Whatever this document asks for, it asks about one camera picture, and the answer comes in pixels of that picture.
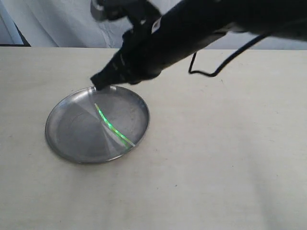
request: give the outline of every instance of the table surface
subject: table surface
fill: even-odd
[[[190,58],[128,86],[147,102],[140,146],[101,165],[57,157],[48,114],[113,49],[0,48],[1,230],[303,230],[307,52],[248,51],[220,76]],[[213,70],[230,50],[200,52]]]

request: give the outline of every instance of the metal plate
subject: metal plate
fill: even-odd
[[[46,123],[46,139],[60,156],[103,163],[135,148],[149,126],[149,110],[136,93],[118,86],[80,90],[61,101]]]

